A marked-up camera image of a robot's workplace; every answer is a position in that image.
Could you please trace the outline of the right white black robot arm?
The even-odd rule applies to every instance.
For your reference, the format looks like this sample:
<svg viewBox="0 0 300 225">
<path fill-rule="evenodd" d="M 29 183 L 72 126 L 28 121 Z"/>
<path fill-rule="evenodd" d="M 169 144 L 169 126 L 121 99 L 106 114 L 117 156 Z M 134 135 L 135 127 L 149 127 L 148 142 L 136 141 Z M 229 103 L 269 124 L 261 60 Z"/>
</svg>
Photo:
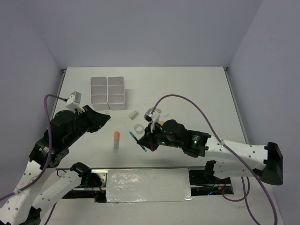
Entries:
<svg viewBox="0 0 300 225">
<path fill-rule="evenodd" d="M 163 125 L 150 123 L 137 144 L 151 151 L 167 146 L 181 149 L 193 158 L 208 157 L 203 173 L 208 183 L 228 177 L 257 177 L 266 184 L 283 184 L 283 155 L 274 142 L 249 145 L 217 139 L 208 133 L 187 130 L 176 120 L 168 120 Z"/>
</svg>

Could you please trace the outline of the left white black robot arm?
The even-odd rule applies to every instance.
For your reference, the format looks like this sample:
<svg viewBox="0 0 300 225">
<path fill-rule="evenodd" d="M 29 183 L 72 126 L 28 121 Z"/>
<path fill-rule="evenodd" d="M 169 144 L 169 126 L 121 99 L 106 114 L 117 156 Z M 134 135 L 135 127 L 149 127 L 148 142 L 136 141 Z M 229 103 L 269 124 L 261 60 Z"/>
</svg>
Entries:
<svg viewBox="0 0 300 225">
<path fill-rule="evenodd" d="M 50 121 L 51 129 L 36 142 L 26 169 L 13 191 L 0 209 L 2 225 L 38 225 L 45 213 L 71 189 L 92 183 L 95 173 L 77 162 L 44 192 L 44 183 L 69 153 L 69 147 L 85 133 L 100 130 L 110 119 L 88 105 L 74 111 L 63 110 Z"/>
</svg>

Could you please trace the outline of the blue pen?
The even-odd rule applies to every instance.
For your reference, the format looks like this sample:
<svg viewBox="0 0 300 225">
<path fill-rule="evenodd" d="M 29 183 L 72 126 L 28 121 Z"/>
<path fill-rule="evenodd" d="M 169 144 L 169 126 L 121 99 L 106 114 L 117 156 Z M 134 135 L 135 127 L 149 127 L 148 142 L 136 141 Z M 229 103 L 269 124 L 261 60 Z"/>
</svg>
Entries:
<svg viewBox="0 0 300 225">
<path fill-rule="evenodd" d="M 137 137 L 131 132 L 131 131 L 129 131 L 129 134 L 132 136 L 132 138 L 136 141 L 136 143 L 138 144 L 138 139 L 137 139 Z M 140 144 L 138 144 L 143 150 L 144 150 L 144 152 L 147 152 L 147 149 L 144 147 L 144 146 L 142 146 L 142 145 L 140 145 Z"/>
</svg>

